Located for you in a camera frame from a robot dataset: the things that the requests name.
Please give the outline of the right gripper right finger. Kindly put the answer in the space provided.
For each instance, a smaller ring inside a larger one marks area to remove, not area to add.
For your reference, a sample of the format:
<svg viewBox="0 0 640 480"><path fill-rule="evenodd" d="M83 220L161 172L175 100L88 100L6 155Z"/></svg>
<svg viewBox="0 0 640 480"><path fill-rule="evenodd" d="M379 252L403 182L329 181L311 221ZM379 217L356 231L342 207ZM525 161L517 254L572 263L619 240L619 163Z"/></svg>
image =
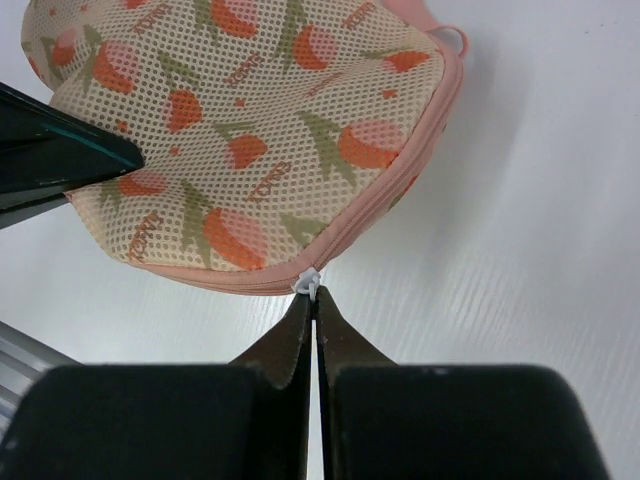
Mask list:
<svg viewBox="0 0 640 480"><path fill-rule="evenodd" d="M531 364L398 364L315 296L328 479L606 479L582 405Z"/></svg>

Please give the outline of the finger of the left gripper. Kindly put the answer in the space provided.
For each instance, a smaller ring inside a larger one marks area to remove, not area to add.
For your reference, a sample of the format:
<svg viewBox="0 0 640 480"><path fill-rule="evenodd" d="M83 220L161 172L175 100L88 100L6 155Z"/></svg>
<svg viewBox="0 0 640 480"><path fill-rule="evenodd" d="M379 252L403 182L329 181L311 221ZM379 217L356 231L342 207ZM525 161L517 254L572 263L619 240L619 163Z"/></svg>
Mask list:
<svg viewBox="0 0 640 480"><path fill-rule="evenodd" d="M78 188L144 166L131 141L1 85L1 227L68 202Z"/></svg>

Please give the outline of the white zipper pull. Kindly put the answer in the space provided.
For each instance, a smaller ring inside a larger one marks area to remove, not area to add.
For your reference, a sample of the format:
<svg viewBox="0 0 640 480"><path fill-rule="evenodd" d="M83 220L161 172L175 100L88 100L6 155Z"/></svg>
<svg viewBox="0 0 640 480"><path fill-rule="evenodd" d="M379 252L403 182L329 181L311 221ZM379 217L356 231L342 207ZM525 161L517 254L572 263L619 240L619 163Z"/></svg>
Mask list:
<svg viewBox="0 0 640 480"><path fill-rule="evenodd" d="M292 286L292 290L298 295L308 296L314 302L320 285L321 274L314 267L310 267L299 274L298 279Z"/></svg>

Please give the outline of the floral mesh laundry bag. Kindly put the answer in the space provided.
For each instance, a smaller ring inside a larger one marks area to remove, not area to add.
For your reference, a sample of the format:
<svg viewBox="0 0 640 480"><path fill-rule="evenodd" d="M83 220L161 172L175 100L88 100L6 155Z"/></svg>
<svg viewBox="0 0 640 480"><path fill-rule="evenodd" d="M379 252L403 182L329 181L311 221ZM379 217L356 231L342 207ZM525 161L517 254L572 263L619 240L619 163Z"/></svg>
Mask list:
<svg viewBox="0 0 640 480"><path fill-rule="evenodd" d="M426 166L469 49L441 30L420 1L32 1L21 46L54 108L144 157L67 194L108 255L280 295Z"/></svg>

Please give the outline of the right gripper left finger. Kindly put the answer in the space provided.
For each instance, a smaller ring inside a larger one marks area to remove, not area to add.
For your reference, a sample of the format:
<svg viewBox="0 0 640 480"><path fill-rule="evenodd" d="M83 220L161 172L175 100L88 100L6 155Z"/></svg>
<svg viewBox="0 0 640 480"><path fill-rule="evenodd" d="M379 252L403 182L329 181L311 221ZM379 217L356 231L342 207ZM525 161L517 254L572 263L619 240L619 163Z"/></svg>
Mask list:
<svg viewBox="0 0 640 480"><path fill-rule="evenodd" d="M302 479L311 302L227 364L66 365L22 399L5 479Z"/></svg>

